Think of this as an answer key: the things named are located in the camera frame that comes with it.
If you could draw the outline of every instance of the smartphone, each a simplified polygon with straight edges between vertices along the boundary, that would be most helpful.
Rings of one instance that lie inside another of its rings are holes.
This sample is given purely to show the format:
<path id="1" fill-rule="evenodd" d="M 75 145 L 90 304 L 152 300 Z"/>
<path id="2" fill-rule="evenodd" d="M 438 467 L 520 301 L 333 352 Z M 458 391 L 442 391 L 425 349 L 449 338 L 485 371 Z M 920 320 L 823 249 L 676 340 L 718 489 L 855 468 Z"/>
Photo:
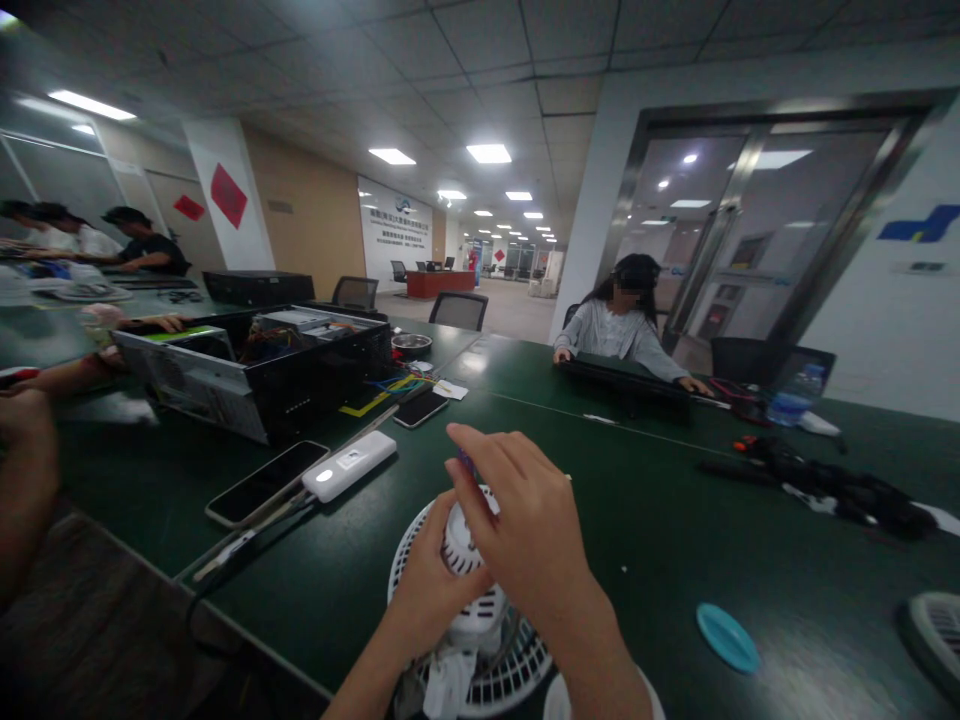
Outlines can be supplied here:
<path id="1" fill-rule="evenodd" d="M 315 442 L 299 442 L 245 477 L 207 505 L 207 516 L 231 530 L 242 527 L 278 504 L 300 483 L 300 476 L 330 454 Z"/>
<path id="2" fill-rule="evenodd" d="M 394 414 L 393 419 L 411 430 L 423 424 L 425 420 L 436 415 L 450 402 L 447 398 L 428 392 L 404 403 Z"/>

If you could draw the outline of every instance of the mesh chair back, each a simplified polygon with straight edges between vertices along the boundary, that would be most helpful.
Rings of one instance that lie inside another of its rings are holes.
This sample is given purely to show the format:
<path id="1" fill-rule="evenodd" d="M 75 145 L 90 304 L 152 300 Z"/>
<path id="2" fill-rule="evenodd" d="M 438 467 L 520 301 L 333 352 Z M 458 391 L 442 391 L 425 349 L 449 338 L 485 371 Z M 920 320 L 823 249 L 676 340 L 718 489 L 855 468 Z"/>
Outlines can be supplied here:
<path id="1" fill-rule="evenodd" d="M 340 307 L 355 307 L 363 310 L 373 310 L 377 302 L 377 285 L 379 280 L 373 278 L 356 278 L 344 275 L 337 282 L 337 289 L 333 291 L 334 305 Z"/>
<path id="2" fill-rule="evenodd" d="M 464 330 L 482 330 L 488 298 L 473 293 L 442 292 L 430 311 L 430 322 Z"/>
<path id="3" fill-rule="evenodd" d="M 826 387 L 837 360 L 834 353 L 823 350 L 752 338 L 718 337 L 710 341 L 710 346 L 715 377 L 774 389 L 785 385 L 810 363 L 823 368 L 823 385 Z"/>

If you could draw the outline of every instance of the computer tower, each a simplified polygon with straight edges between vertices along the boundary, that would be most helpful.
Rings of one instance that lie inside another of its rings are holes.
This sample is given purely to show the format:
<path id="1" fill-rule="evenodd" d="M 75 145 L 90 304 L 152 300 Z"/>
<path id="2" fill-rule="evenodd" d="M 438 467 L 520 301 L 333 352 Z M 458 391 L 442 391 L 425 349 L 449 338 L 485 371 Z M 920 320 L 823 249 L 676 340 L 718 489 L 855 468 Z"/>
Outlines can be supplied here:
<path id="1" fill-rule="evenodd" d="M 313 278 L 280 270 L 223 270 L 203 273 L 210 297 L 248 307 L 313 300 Z"/>

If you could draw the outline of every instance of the red reception desk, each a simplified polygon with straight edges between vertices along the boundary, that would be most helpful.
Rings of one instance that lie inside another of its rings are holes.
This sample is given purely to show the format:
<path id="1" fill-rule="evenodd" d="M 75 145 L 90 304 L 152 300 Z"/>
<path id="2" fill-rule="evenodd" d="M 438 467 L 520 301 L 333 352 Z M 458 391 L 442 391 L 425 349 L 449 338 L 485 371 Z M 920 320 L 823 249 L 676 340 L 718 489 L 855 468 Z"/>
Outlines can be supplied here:
<path id="1" fill-rule="evenodd" d="M 471 272 L 411 272 L 407 271 L 407 295 L 415 298 L 433 298 L 443 290 L 473 292 L 474 274 Z"/>

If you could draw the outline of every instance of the blue logo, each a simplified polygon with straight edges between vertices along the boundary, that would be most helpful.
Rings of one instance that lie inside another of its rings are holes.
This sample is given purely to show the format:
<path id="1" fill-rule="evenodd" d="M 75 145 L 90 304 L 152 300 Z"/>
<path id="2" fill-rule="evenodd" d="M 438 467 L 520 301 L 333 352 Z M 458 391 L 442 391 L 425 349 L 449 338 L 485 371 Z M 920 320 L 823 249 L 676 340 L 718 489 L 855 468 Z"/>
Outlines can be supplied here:
<path id="1" fill-rule="evenodd" d="M 937 205 L 926 220 L 896 220 L 887 223 L 877 240 L 940 242 L 950 223 L 960 217 L 960 205 Z"/>

